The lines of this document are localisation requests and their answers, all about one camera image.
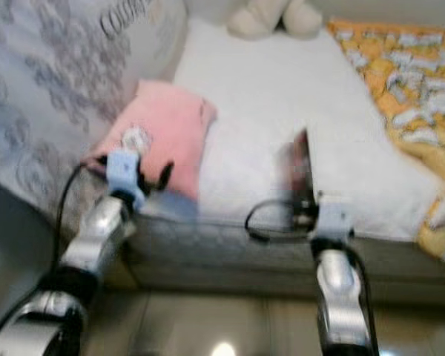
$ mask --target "light blue gripper mount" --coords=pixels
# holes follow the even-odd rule
[[[140,156],[137,152],[117,149],[108,154],[105,175],[109,192],[124,191],[134,197],[133,209],[140,210],[145,195],[139,188]]]

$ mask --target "white plush toy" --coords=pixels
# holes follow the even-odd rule
[[[320,11],[306,0],[249,0],[229,20],[228,31],[244,39],[269,36],[282,17],[287,32],[306,39],[316,36],[323,23]]]

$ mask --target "white sheet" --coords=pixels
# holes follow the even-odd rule
[[[315,185],[353,202],[359,234],[413,240],[442,187],[389,142],[364,83],[326,31],[305,42],[284,33],[246,42],[192,19],[174,82],[212,101],[218,120],[198,209],[163,194],[148,214],[242,223],[255,204],[283,194],[278,154],[307,124]],[[263,221],[276,224],[280,215]]]

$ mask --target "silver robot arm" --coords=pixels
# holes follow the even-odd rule
[[[352,233],[347,205],[322,196],[310,245],[320,292],[318,331],[325,356],[378,353],[369,314],[360,303],[366,292],[364,283],[349,254]]]
[[[171,169],[166,173],[169,178]],[[90,303],[125,240],[132,212],[144,202],[137,154],[110,154],[106,176],[108,193],[83,217],[56,269],[0,329],[0,356],[79,354]]]

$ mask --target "pillow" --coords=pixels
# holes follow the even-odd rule
[[[173,161],[168,188],[197,200],[202,150],[215,116],[210,102],[185,89],[141,80],[135,99],[92,156],[107,155],[115,148],[138,151],[140,171],[151,182]]]
[[[0,1],[0,184],[54,215],[72,167],[139,78],[172,77],[185,29],[182,0]],[[82,179],[65,225],[98,196]]]

